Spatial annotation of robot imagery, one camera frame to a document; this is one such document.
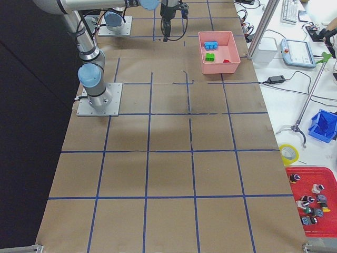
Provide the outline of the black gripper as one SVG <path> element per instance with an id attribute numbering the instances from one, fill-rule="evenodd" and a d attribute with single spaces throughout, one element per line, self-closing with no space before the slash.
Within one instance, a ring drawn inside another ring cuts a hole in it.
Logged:
<path id="1" fill-rule="evenodd" d="M 160 15 L 163 19 L 162 33 L 164 42 L 167 42 L 171 36 L 171 20 L 175 17 L 177 11 L 181 12 L 183 19 L 188 18 L 189 6 L 187 3 L 178 0 L 161 1 Z"/>

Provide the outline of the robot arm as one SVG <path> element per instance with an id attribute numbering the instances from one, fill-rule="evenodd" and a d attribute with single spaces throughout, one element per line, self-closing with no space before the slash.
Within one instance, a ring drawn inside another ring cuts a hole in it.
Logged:
<path id="1" fill-rule="evenodd" d="M 119 12 L 106 12 L 104 14 L 105 24 L 108 30 L 115 30 L 124 25 L 126 22 Z"/>
<path id="2" fill-rule="evenodd" d="M 181 11 L 182 18 L 186 20 L 189 14 L 189 6 L 183 1 L 34 1 L 34 4 L 47 13 L 63 16 L 83 61 L 83 66 L 78 70 L 78 78 L 87 93 L 89 106 L 96 110 L 106 109 L 117 96 L 108 90 L 108 84 L 103 81 L 105 56 L 95 41 L 95 35 L 87 29 L 86 20 L 79 11 L 103 9 L 106 13 L 117 14 L 123 22 L 124 16 L 115 8 L 141 6 L 151 11 L 160 5 L 161 32 L 165 42 L 169 40 L 171 20 L 176 11 Z"/>

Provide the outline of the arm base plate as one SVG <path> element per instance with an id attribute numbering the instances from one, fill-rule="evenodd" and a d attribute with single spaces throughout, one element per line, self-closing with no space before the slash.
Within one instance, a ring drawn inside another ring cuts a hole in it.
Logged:
<path id="1" fill-rule="evenodd" d="M 98 36 L 100 37 L 127 37 L 131 35 L 132 16 L 126 16 L 126 22 L 122 21 L 120 26 L 112 27 L 106 25 L 105 17 L 102 18 Z"/>
<path id="2" fill-rule="evenodd" d="M 77 116 L 118 116 L 120 112 L 123 83 L 105 83 L 106 89 L 101 96 L 89 96 L 82 88 Z"/>

